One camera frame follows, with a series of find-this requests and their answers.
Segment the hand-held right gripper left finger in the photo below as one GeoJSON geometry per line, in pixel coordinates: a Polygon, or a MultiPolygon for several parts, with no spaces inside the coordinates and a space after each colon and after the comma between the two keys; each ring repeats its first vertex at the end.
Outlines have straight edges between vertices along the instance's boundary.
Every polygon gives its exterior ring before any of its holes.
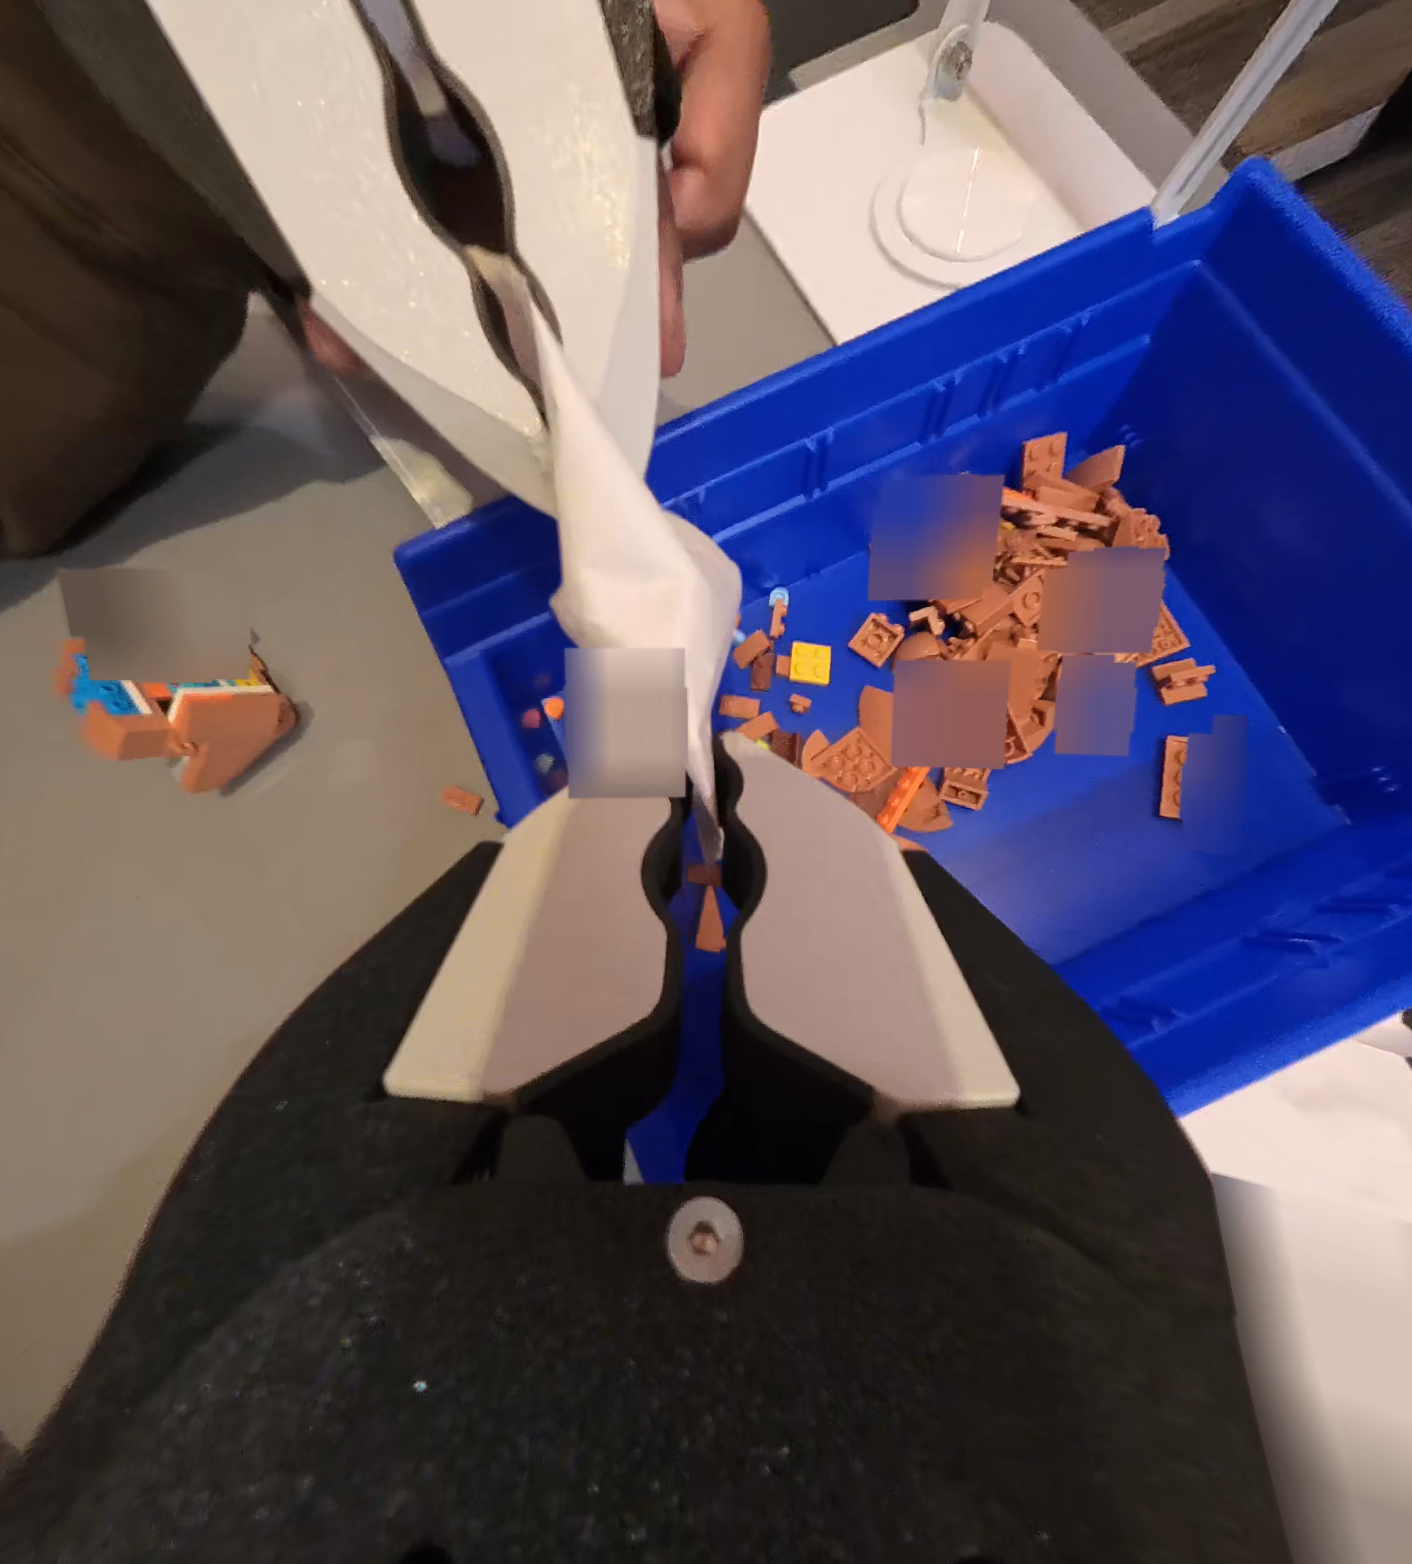
{"type": "Polygon", "coordinates": [[[668,933],[644,854],[661,798],[569,798],[526,815],[498,854],[381,1074],[393,1099],[507,1104],[663,992],[668,933]]]}

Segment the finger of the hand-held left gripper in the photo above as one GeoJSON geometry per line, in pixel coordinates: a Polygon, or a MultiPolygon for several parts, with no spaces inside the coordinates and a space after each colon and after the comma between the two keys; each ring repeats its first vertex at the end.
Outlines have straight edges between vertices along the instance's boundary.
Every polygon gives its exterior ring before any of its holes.
{"type": "Polygon", "coordinates": [[[502,237],[447,229],[488,340],[529,395],[535,296],[608,429],[651,429],[661,367],[656,143],[632,103],[596,2],[411,2],[417,49],[474,121],[496,171],[502,237]]]}
{"type": "Polygon", "coordinates": [[[463,461],[551,511],[546,429],[474,275],[403,178],[386,54],[351,2],[152,2],[316,314],[463,461]]]}

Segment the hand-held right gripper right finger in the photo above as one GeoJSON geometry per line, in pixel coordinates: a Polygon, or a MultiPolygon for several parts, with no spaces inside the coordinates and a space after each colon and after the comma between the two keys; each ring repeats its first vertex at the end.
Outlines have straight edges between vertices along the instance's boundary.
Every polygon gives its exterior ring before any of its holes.
{"type": "Polygon", "coordinates": [[[1017,1083],[906,850],[745,735],[717,744],[717,766],[749,1018],[882,1111],[1013,1107],[1017,1083]]]}

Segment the brown toy brick model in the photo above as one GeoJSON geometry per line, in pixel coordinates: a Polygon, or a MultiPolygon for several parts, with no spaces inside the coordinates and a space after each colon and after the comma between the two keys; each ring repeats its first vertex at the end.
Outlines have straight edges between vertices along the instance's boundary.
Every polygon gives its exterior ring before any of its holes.
{"type": "Polygon", "coordinates": [[[230,789],[299,724],[257,646],[239,679],[136,684],[94,679],[86,642],[67,637],[54,690],[77,716],[87,750],[118,763],[165,762],[183,793],[230,789]]]}

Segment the white printed paper bag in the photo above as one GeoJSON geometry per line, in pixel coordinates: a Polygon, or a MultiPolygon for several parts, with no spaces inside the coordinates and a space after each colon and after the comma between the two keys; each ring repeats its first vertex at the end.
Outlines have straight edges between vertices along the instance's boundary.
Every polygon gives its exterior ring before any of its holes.
{"type": "Polygon", "coordinates": [[[694,523],[657,506],[534,319],[553,453],[572,798],[682,798],[707,860],[722,854],[712,713],[742,580],[694,523]]]}

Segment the pile of brown toy bricks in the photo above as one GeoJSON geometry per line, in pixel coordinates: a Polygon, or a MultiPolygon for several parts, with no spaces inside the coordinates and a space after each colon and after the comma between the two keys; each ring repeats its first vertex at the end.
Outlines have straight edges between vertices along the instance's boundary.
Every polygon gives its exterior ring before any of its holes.
{"type": "Polygon", "coordinates": [[[734,629],[705,728],[727,728],[854,801],[889,833],[951,827],[964,811],[988,806],[994,779],[1060,755],[1060,763],[1115,762],[1114,806],[1060,798],[1029,809],[1013,789],[1006,837],[974,836],[966,880],[1043,955],[1068,960],[1154,914],[1150,892],[1171,850],[1122,848],[1134,829],[1134,798],[1160,827],[1209,837],[1231,811],[1221,793],[1237,785],[1241,722],[1216,718],[1202,735],[1158,732],[1141,747],[1133,703],[1150,685],[1165,708],[1202,703],[1216,667],[1190,656],[1190,640],[1165,599],[1167,536],[1154,515],[1120,495],[1125,449],[1110,446],[1063,471],[1063,433],[1027,442],[1019,476],[1001,493],[988,557],[988,511],[977,493],[988,481],[918,481],[898,498],[919,521],[969,519],[966,560],[903,582],[909,620],[879,607],[849,651],[889,685],[865,684],[849,730],[819,744],[794,722],[809,692],[832,681],[829,645],[785,640],[785,594],[767,597],[767,624],[734,629]]]}

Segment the blue plastic bin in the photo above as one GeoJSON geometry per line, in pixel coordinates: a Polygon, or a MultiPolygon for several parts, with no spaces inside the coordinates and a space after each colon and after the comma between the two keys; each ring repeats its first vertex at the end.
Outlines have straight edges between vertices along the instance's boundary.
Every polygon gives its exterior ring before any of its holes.
{"type": "Polygon", "coordinates": [[[744,632],[791,594],[837,740],[871,511],[1022,443],[1122,446],[1205,695],[1138,676],[1125,756],[1055,740],[931,858],[1060,970],[1175,1111],[1412,1007],[1412,314],[1264,164],[1120,218],[656,433],[656,499],[734,559],[744,632]]]}

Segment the person's left forearm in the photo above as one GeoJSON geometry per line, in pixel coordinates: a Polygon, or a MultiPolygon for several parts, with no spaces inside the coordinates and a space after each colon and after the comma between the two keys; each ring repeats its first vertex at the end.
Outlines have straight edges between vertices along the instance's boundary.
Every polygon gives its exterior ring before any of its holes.
{"type": "Polygon", "coordinates": [[[143,473],[253,293],[357,367],[147,5],[0,2],[0,563],[143,473]]]}

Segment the grey desk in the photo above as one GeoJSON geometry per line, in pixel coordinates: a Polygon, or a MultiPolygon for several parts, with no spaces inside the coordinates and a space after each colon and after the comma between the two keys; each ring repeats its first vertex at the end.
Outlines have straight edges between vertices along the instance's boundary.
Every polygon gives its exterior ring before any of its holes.
{"type": "Polygon", "coordinates": [[[645,1018],[386,1095],[565,760],[553,523],[411,521],[252,322],[76,557],[252,605],[299,724],[198,798],[82,744],[50,566],[0,568],[0,1562],[1284,1562],[1205,1172],[930,840],[1013,1107],[754,1024],[678,806],[645,1018]]]}

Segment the person's left hand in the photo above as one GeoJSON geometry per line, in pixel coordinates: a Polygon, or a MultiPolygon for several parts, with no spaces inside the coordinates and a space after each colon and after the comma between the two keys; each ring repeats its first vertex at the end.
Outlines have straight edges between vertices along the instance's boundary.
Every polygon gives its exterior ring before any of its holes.
{"type": "MultiPolygon", "coordinates": [[[[652,54],[678,82],[678,126],[657,164],[657,363],[676,380],[687,357],[682,268],[722,252],[737,229],[754,170],[761,100],[771,77],[771,23],[761,2],[644,2],[652,54]]],[[[498,178],[481,139],[446,109],[420,123],[420,171],[449,231],[507,251],[498,178]]]]}

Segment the white paper sheet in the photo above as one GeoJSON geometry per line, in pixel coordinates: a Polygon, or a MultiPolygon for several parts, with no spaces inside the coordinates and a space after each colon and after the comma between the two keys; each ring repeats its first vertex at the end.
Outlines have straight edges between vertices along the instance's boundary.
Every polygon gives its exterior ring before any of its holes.
{"type": "Polygon", "coordinates": [[[1412,1224],[1412,1012],[1183,1115],[1213,1176],[1412,1224]]]}

